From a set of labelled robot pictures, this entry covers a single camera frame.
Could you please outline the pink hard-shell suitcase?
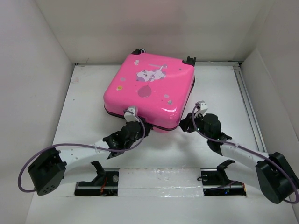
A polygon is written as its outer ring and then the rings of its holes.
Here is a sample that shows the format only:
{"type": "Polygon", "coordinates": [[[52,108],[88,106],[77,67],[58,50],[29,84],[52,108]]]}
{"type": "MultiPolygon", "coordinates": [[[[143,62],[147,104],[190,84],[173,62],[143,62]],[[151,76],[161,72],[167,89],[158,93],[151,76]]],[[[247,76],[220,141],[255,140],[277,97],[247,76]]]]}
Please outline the pink hard-shell suitcase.
{"type": "Polygon", "coordinates": [[[137,115],[158,132],[175,130],[195,84],[195,57],[178,59],[135,49],[127,56],[103,95],[107,113],[137,115]]]}

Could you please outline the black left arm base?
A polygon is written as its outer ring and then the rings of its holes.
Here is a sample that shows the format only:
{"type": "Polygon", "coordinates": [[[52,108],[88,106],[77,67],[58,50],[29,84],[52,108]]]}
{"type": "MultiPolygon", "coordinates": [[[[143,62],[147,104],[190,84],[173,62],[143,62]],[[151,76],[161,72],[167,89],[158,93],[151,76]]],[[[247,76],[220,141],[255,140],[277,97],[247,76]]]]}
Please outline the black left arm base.
{"type": "Polygon", "coordinates": [[[96,176],[89,182],[76,183],[75,196],[118,196],[119,169],[104,169],[98,161],[91,162],[96,176]]]}

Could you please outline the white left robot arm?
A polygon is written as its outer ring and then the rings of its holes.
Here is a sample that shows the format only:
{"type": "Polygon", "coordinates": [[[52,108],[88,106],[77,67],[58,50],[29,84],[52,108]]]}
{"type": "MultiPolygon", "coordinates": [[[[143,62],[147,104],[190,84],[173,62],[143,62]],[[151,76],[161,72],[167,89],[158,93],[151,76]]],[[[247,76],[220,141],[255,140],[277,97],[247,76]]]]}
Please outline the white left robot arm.
{"type": "Polygon", "coordinates": [[[152,129],[153,126],[148,123],[127,122],[121,130],[91,146],[76,144],[75,149],[57,150],[52,147],[43,151],[28,167],[36,193],[43,196],[53,192],[61,184],[76,182],[71,170],[85,165],[91,165],[95,169],[89,172],[88,179],[83,177],[82,181],[102,185],[106,174],[99,162],[100,152],[108,148],[108,158],[115,158],[140,145],[152,129]]]}

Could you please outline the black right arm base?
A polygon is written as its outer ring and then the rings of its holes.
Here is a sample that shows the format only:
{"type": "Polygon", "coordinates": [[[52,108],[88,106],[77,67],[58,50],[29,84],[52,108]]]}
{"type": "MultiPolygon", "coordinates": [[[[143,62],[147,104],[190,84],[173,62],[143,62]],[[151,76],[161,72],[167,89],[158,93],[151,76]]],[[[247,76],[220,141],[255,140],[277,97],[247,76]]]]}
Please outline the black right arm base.
{"type": "Polygon", "coordinates": [[[246,196],[243,183],[229,180],[224,170],[234,163],[226,160],[216,168],[202,168],[197,181],[202,182],[204,196],[246,196]]]}

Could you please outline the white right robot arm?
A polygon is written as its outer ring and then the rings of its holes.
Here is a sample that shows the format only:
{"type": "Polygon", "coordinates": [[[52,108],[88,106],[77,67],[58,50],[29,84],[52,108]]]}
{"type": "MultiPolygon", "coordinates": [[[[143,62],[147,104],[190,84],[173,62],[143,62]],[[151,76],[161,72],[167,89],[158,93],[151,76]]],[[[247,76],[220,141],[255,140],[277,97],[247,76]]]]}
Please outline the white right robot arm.
{"type": "Polygon", "coordinates": [[[207,140],[213,152],[227,158],[217,166],[220,189],[242,182],[260,190],[272,203],[286,202],[291,194],[295,195],[292,203],[299,202],[299,179],[281,153],[252,151],[234,143],[232,137],[221,130],[221,123],[214,114],[189,113],[179,126],[183,132],[197,132],[207,140]]]}

